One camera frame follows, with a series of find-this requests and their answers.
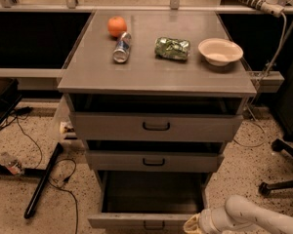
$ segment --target white bowl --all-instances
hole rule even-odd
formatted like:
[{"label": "white bowl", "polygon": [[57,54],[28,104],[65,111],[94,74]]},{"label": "white bowl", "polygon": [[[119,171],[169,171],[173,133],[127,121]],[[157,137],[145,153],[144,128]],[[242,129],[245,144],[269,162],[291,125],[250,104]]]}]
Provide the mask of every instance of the white bowl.
[{"label": "white bowl", "polygon": [[215,66],[225,66],[243,57],[243,50],[237,44],[219,38],[210,38],[200,42],[198,51]]}]

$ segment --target cabinet top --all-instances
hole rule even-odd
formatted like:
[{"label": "cabinet top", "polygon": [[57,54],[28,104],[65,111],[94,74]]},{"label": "cabinet top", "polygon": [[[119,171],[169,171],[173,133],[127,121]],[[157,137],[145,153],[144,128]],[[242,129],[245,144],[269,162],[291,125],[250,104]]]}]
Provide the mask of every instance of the cabinet top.
[{"label": "cabinet top", "polygon": [[[121,16],[132,35],[130,56],[116,63],[116,40],[107,31],[108,19]],[[188,60],[155,56],[158,37],[189,40]],[[256,90],[241,61],[226,67],[209,64],[198,52],[207,38],[228,39],[214,12],[109,11],[94,13],[59,83],[63,93],[180,94],[254,96]]]}]

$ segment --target orange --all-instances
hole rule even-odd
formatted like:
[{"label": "orange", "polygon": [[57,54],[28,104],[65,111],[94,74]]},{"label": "orange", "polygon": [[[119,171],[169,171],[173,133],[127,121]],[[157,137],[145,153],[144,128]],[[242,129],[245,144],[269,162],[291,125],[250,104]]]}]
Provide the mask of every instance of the orange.
[{"label": "orange", "polygon": [[108,20],[107,29],[111,36],[118,37],[120,33],[127,31],[126,20],[120,16]]}]

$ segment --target speckled floor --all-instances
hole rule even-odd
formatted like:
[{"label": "speckled floor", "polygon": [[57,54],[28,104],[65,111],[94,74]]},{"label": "speckled floor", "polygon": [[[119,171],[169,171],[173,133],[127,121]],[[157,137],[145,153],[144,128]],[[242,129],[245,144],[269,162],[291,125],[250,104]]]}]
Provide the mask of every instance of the speckled floor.
[{"label": "speckled floor", "polygon": [[[75,173],[62,189],[71,191],[78,201],[78,233],[168,233],[91,228],[87,216],[97,211],[101,192],[86,164],[82,145],[78,140],[61,139],[56,126],[62,119],[62,115],[56,113],[57,102],[22,101],[18,105],[24,106],[31,106],[33,110],[28,117],[20,117],[21,127],[15,121],[0,132],[0,162],[3,162],[2,153],[9,152],[17,156],[24,167],[34,168],[41,157],[38,145],[42,152],[38,168],[45,169],[56,143],[60,141],[64,152],[58,160],[73,159],[77,164]],[[212,175],[205,190],[209,207],[222,206],[228,196],[238,194],[261,207],[293,216],[293,189],[273,191],[268,197],[258,193],[258,185],[262,181],[293,179],[293,158],[284,151],[272,152],[271,143],[278,137],[282,138],[282,130],[266,108],[259,108],[257,115],[257,125],[245,120],[235,140],[226,148],[225,160],[218,172]],[[52,182],[61,186],[73,169],[72,162],[59,162],[51,173]],[[35,216],[30,219],[23,217],[37,182],[36,178],[0,175],[0,234],[74,233],[76,209],[73,197],[49,184],[41,196]]]}]

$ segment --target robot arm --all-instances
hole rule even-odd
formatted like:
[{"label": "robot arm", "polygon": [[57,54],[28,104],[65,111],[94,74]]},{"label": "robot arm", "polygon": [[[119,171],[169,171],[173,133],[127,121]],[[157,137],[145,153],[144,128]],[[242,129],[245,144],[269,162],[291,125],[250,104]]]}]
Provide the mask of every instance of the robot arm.
[{"label": "robot arm", "polygon": [[260,208],[238,195],[230,196],[223,207],[203,210],[196,217],[196,223],[186,222],[186,233],[220,234],[225,230],[250,231],[262,227],[272,234],[293,234],[293,217]]}]

